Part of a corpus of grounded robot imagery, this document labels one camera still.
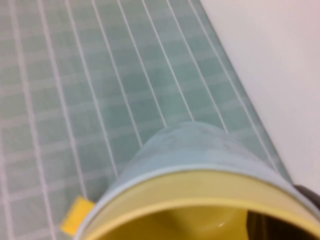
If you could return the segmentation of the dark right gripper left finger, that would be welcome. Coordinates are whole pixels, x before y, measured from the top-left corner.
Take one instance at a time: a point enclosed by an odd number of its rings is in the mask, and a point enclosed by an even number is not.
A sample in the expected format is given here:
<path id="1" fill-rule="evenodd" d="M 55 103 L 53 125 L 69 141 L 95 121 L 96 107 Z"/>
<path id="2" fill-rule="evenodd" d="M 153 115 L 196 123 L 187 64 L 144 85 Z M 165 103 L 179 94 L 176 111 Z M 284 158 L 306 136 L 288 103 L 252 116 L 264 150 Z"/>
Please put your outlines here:
<path id="1" fill-rule="evenodd" d="M 249 240 L 319 240 L 306 230 L 283 220 L 256 212 L 247 214 Z"/>

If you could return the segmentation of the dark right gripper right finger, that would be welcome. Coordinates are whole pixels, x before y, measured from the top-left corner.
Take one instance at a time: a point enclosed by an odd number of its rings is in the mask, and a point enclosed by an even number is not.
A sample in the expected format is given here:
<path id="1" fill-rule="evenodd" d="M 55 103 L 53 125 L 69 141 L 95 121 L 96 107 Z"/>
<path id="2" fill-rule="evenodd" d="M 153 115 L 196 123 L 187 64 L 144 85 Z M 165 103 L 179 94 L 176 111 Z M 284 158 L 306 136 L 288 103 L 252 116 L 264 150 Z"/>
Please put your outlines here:
<path id="1" fill-rule="evenodd" d="M 304 195 L 306 198 L 308 198 L 310 201 L 319 201 L 320 196 L 313 192 L 312 190 L 308 189 L 307 187 L 303 185 L 294 185 L 294 188 L 299 191 L 302 195 Z"/>

